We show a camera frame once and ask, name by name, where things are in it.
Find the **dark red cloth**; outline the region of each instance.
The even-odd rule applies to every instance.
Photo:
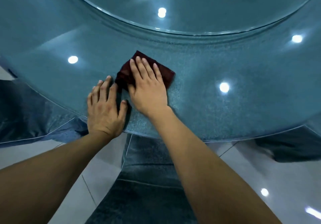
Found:
[[[166,89],[168,89],[174,79],[175,73],[170,70],[169,68],[165,67],[164,65],[160,64],[156,60],[146,56],[145,54],[141,53],[140,51],[136,51],[133,55],[132,59],[136,59],[136,57],[146,58],[149,66],[153,69],[153,64],[157,64],[159,71],[163,77],[163,82],[165,84]],[[128,91],[127,84],[135,85],[135,79],[133,77],[133,73],[130,69],[130,64],[128,60],[117,73],[117,77],[115,79],[115,83],[118,84],[119,88],[123,88]]]

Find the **person's left arm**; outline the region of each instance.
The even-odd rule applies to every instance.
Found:
[[[88,95],[88,135],[0,170],[0,223],[49,222],[89,161],[121,134],[127,103],[118,113],[110,80]]]

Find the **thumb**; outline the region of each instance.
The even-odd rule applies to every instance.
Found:
[[[122,100],[119,107],[118,118],[125,121],[128,105],[126,100]]]
[[[127,86],[128,86],[129,95],[130,95],[130,97],[132,97],[135,94],[136,89],[135,89],[134,85],[132,85],[132,84],[128,84]]]

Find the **finger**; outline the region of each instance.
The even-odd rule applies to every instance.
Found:
[[[123,100],[123,101],[120,103],[118,118],[121,119],[121,120],[124,121],[124,122],[125,122],[125,119],[126,119],[127,109],[128,109],[127,101],[126,101],[126,100]]]
[[[100,87],[101,87],[102,83],[103,83],[103,81],[99,80],[98,84],[92,90],[92,103],[93,104],[97,103],[99,100],[99,91],[100,91]]]
[[[132,97],[135,94],[135,91],[136,91],[135,86],[132,85],[132,84],[128,84],[127,86],[128,86],[129,95],[130,95],[130,97]]]
[[[142,59],[142,63],[143,63],[143,65],[145,66],[145,68],[147,70],[148,76],[151,79],[156,79],[153,69],[149,66],[149,64],[148,64],[148,62],[147,62],[147,60],[145,58]]]
[[[118,85],[114,83],[109,89],[109,95],[107,102],[113,105],[116,105],[116,96],[117,96]]]
[[[137,67],[138,67],[138,70],[139,70],[142,78],[143,79],[148,78],[149,76],[148,76],[147,70],[146,70],[145,66],[143,65],[140,57],[136,57],[136,63],[137,63]]]
[[[142,79],[142,76],[139,73],[139,70],[138,70],[138,68],[137,68],[137,66],[135,64],[134,59],[131,59],[129,64],[130,64],[130,69],[131,69],[131,71],[133,73],[134,79],[135,79],[135,81],[137,83],[137,81]]]
[[[92,100],[91,100],[91,92],[89,93],[89,95],[87,96],[87,108],[91,108],[92,106]]]
[[[162,78],[161,72],[159,71],[159,68],[158,68],[157,64],[154,63],[153,64],[153,68],[154,68],[154,72],[155,72],[157,80],[159,82],[163,83],[163,78]]]
[[[103,102],[107,101],[107,90],[109,88],[110,80],[111,80],[111,76],[108,75],[100,88],[100,92],[99,92],[100,101],[103,101]]]

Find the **dark fabric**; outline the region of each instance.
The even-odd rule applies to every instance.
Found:
[[[0,80],[0,91],[0,148],[49,139],[67,143],[86,132],[86,123],[19,79]]]
[[[316,161],[321,159],[321,137],[306,126],[255,139],[269,149],[277,162]]]
[[[148,64],[150,67],[153,67],[153,64],[157,64],[159,71],[163,77],[163,82],[165,84],[166,89],[168,89],[174,79],[175,73],[170,70],[169,68],[165,67],[164,65],[160,64],[156,60],[146,56],[145,54],[141,53],[140,51],[136,51],[136,53],[133,55],[132,59],[136,59],[136,57],[139,56],[140,58],[146,58]],[[115,79],[115,83],[118,84],[119,88],[123,88],[128,91],[127,84],[135,85],[135,80],[133,77],[133,73],[130,69],[130,64],[128,60],[120,69],[120,71],[117,73],[117,77]]]
[[[122,171],[87,220],[103,223],[197,223],[161,140],[132,135]]]

